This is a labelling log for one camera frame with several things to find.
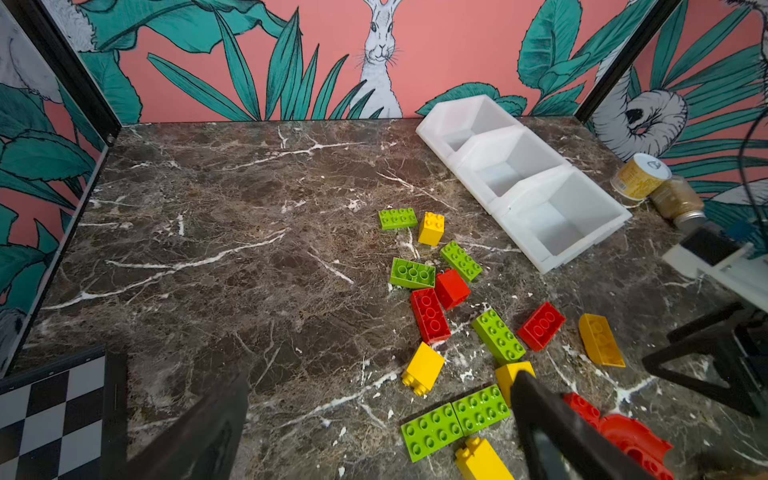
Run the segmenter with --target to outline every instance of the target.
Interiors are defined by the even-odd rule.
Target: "metal jar lid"
[[[678,215],[674,220],[674,226],[677,227],[678,230],[683,232],[689,232],[693,231],[698,227],[699,225],[703,224],[707,221],[707,215],[704,214],[701,210],[693,210],[691,212],[686,212],[682,215]]]

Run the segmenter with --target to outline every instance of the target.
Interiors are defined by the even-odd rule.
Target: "black and white checkerboard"
[[[0,382],[0,480],[98,480],[125,461],[116,361],[96,347]]]

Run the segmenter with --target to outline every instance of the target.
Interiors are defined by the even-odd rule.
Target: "spice jar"
[[[680,175],[665,180],[650,194],[662,217],[672,220],[683,231],[691,230],[706,221],[704,202]]]

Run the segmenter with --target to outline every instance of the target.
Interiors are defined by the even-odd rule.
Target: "green lego brick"
[[[382,223],[382,230],[417,227],[419,225],[419,220],[412,208],[382,210],[379,212],[379,220]]]
[[[475,277],[482,272],[479,266],[458,243],[451,242],[440,250],[440,255],[467,282],[474,282]]]
[[[472,322],[472,327],[491,350],[500,365],[517,362],[525,355],[523,345],[509,331],[495,310],[489,310]]]
[[[406,423],[400,429],[411,462],[418,462],[464,436],[450,403]]]
[[[483,430],[510,415],[498,385],[489,386],[453,402],[453,411],[456,412],[464,436]]]
[[[435,286],[435,267],[413,263],[402,258],[392,259],[392,273],[389,274],[392,285],[405,288],[430,288]]]

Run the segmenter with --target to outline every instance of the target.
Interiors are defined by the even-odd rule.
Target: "checkerboard pattern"
[[[99,479],[105,360],[0,395],[0,480]]]

